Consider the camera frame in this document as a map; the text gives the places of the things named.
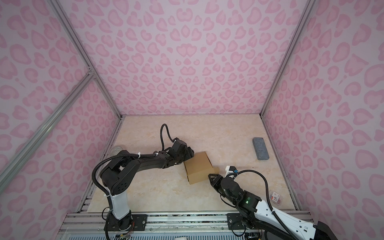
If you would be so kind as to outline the brown cardboard box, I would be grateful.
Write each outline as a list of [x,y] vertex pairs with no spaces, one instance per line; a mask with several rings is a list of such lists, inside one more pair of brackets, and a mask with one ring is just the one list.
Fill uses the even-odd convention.
[[195,153],[194,157],[185,161],[185,169],[190,185],[209,179],[209,174],[219,174],[220,169],[214,167],[206,152]]

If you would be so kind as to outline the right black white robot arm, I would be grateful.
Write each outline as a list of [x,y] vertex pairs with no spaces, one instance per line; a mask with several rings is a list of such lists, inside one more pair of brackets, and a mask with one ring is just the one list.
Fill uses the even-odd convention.
[[265,183],[266,193],[269,193],[267,179],[254,170],[234,170],[225,177],[219,174],[209,174],[208,178],[211,186],[220,194],[221,198],[227,199],[231,203],[231,207],[239,212],[242,217],[242,225],[246,229],[263,230],[282,240],[337,239],[327,224],[321,221],[314,224],[300,220],[274,208],[270,199],[265,201],[261,197],[243,190],[235,179],[245,173],[254,173],[260,176]]

